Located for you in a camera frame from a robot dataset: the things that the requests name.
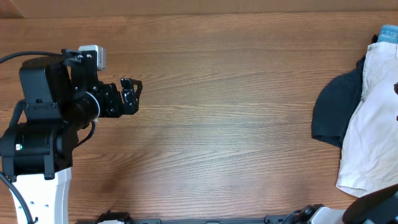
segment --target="dark blue cloth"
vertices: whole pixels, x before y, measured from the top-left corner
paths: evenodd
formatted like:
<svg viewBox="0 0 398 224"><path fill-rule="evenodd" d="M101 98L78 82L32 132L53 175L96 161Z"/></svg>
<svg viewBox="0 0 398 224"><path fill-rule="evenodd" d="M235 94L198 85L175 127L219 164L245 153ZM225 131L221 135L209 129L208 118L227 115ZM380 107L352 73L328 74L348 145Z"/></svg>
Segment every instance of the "dark blue cloth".
<svg viewBox="0 0 398 224"><path fill-rule="evenodd" d="M361 101L364 61L365 57L321 91L313 110L312 138L343 147L349 120Z"/></svg>

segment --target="wood grain surface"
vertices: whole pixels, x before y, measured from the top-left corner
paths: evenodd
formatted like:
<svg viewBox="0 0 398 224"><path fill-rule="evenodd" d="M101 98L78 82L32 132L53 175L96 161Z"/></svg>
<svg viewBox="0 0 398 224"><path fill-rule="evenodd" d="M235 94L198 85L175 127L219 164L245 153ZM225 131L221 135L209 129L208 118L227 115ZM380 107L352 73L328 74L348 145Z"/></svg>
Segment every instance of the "wood grain surface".
<svg viewBox="0 0 398 224"><path fill-rule="evenodd" d="M0 0L25 18L398 10L396 0Z"/></svg>
<svg viewBox="0 0 398 224"><path fill-rule="evenodd" d="M100 80L143 81L138 114L100 119L74 150L71 223L107 209L263 217L354 201L335 187L340 150L311 139L312 109L380 26L396 23L397 12L11 19L0 20L0 55L98 44L108 53ZM0 66L1 133L24 97L26 59ZM16 222L3 184L0 217Z"/></svg>

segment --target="white cloth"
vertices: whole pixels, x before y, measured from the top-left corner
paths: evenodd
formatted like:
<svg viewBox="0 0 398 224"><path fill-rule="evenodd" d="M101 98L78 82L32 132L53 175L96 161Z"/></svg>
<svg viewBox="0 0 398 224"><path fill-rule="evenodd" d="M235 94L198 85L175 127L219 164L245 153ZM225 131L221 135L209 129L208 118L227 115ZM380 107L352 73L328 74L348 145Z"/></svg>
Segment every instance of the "white cloth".
<svg viewBox="0 0 398 224"><path fill-rule="evenodd" d="M362 100L351 117L336 187L357 196L398 183L398 45L368 47Z"/></svg>

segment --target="cable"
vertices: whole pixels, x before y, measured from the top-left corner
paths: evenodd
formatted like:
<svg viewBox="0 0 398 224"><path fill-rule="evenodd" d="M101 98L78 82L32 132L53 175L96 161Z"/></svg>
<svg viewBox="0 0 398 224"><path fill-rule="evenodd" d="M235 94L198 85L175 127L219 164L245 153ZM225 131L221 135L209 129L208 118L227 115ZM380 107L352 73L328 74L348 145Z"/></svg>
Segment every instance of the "cable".
<svg viewBox="0 0 398 224"><path fill-rule="evenodd" d="M32 214L30 214L29 207L27 206L24 198L22 195L19 193L18 189L12 184L7 177L4 175L3 172L0 172L0 179L7 185L7 187L10 188L11 192L14 193L15 197L18 199L19 203L21 204L21 207L24 209L27 223L28 224L34 224L35 221L33 221Z"/></svg>
<svg viewBox="0 0 398 224"><path fill-rule="evenodd" d="M286 218L284 219L284 221L281 222L280 224L287 224L287 222L290 223L291 217L292 217L294 214L298 213L298 212L300 212L300 210L296 210L296 211L291 212L290 214L288 214L288 215L286 216Z"/></svg>
<svg viewBox="0 0 398 224"><path fill-rule="evenodd" d="M0 58L0 63L10 60L14 57L24 56L24 55L46 55L46 56L62 56L62 54L51 53L51 52L38 52L38 51L27 51L27 52L17 52Z"/></svg>
<svg viewBox="0 0 398 224"><path fill-rule="evenodd" d="M76 147L81 146L84 142L86 142L87 140L91 139L91 137L93 137L93 135L94 135L94 132L95 132L95 122L92 121L92 122L91 122L91 131L90 131L90 133L88 133L87 137L84 138L83 140L81 140L81 141L77 144Z"/></svg>

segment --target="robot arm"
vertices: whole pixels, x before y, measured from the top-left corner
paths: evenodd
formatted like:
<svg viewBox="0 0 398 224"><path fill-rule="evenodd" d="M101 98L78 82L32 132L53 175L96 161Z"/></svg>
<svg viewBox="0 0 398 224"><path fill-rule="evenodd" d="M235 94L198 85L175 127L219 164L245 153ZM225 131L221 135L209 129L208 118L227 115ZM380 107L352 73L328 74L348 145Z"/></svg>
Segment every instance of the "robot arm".
<svg viewBox="0 0 398 224"><path fill-rule="evenodd" d="M106 54L97 45L63 49L62 54L22 52L0 63L32 54L49 57L27 60L19 70L25 99L16 105L0 139L1 175L14 186L18 223L63 224L68 223L72 151L94 134L97 118L136 113L142 83L122 78L120 93L114 83L99 81L97 71L105 69ZM23 111L27 122L18 123ZM89 136L79 142L77 132L90 124Z"/></svg>

